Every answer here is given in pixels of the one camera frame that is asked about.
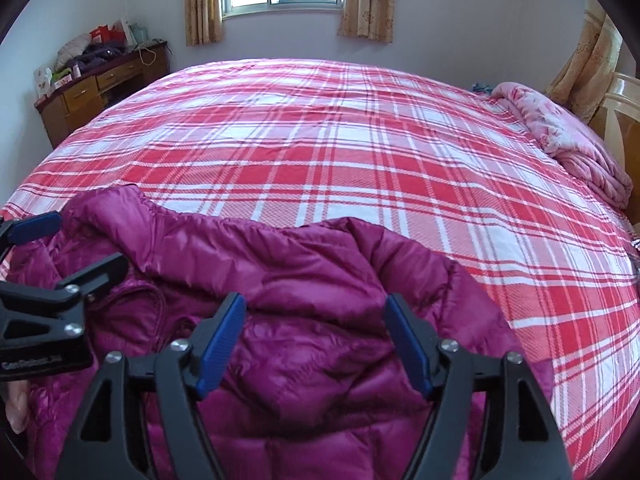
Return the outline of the person's left hand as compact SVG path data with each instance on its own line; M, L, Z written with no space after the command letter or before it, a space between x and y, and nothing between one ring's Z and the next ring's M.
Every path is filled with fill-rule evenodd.
M6 400L6 419L14 434L21 434L28 422L29 386L26 380L8 383L8 400Z

